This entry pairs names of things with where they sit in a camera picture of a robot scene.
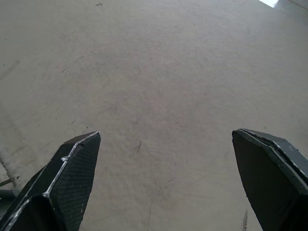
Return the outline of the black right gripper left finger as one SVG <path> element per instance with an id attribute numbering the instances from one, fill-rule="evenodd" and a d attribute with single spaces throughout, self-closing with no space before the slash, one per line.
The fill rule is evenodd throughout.
<path id="1" fill-rule="evenodd" d="M 0 231 L 79 231 L 92 191 L 98 131 L 64 142 L 0 219 Z"/>

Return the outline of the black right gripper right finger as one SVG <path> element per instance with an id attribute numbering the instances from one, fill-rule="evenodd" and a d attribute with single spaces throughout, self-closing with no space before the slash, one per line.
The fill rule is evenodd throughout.
<path id="1" fill-rule="evenodd" d="M 308 159 L 284 138 L 232 132 L 238 171 L 263 231 L 308 231 Z"/>

